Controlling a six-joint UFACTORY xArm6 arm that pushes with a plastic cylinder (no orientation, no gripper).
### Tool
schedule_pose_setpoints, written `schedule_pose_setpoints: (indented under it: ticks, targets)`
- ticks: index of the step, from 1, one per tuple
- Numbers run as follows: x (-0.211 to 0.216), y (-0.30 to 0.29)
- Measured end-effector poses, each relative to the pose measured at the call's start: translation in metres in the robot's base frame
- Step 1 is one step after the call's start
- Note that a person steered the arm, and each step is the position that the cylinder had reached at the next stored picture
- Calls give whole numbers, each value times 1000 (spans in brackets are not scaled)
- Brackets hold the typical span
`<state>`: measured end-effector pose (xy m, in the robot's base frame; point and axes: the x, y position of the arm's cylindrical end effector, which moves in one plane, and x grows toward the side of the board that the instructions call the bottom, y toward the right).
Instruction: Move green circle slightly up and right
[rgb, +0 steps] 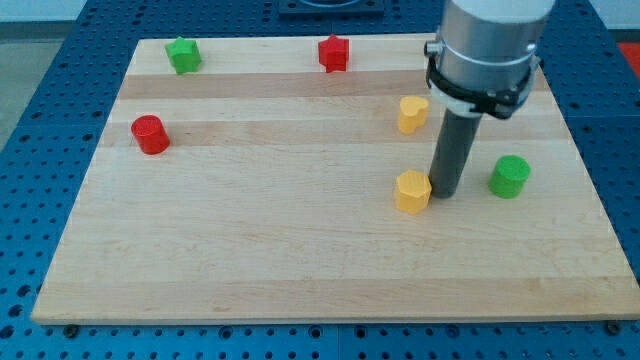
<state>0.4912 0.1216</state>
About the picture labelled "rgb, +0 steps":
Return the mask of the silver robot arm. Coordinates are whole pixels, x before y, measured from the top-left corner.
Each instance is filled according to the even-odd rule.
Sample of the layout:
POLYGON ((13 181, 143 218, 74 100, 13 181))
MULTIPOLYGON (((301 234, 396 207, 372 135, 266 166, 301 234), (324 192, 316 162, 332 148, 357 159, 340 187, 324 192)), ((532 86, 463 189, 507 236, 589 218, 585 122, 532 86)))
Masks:
POLYGON ((527 100, 554 0, 447 0, 424 45, 432 96, 459 117, 505 120, 527 100))

